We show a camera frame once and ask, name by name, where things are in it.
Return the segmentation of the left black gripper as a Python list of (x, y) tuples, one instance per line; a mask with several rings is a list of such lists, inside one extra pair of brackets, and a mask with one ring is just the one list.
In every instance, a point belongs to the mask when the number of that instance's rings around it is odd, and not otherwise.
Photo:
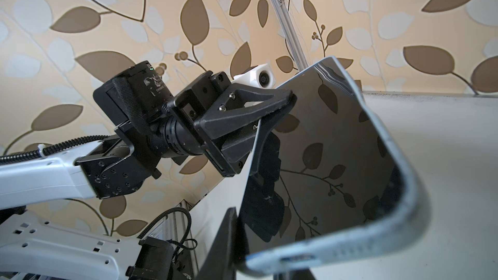
[(253, 154), (250, 175), (275, 175), (281, 166), (280, 140), (272, 131), (286, 115), (272, 113), (293, 98), (290, 89), (231, 85), (226, 73), (208, 71), (165, 105), (170, 117), (165, 140), (179, 164), (204, 155), (222, 176), (232, 177)]

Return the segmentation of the black smartphone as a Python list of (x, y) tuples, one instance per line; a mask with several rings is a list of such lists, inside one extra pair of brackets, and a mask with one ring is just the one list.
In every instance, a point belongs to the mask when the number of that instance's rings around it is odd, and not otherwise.
[(321, 59), (282, 88), (296, 103), (272, 124), (248, 178), (237, 268), (271, 276), (418, 241), (427, 192), (339, 59)]

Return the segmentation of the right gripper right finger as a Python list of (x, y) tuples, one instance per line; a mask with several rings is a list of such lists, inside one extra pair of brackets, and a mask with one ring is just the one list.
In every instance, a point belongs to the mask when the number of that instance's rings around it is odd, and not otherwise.
[(310, 269), (292, 270), (274, 275), (274, 280), (316, 280)]

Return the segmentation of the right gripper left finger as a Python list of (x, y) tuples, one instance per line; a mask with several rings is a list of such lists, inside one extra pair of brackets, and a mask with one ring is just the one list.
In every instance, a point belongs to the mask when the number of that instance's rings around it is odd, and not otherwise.
[(236, 263), (243, 254), (236, 208), (227, 209), (206, 260), (195, 279), (236, 279)]

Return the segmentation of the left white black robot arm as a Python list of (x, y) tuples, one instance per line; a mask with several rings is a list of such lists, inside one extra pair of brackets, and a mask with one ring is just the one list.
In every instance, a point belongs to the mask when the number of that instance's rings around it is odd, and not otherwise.
[(207, 71), (177, 95), (147, 61), (97, 88), (94, 101), (115, 124), (112, 136), (79, 137), (1, 157), (1, 274), (31, 279), (185, 279), (176, 262), (188, 238), (162, 241), (150, 226), (131, 239), (69, 229), (28, 211), (59, 199), (109, 202), (135, 193), (158, 163), (206, 156), (224, 176), (269, 163), (265, 141), (294, 107), (290, 89), (238, 84)]

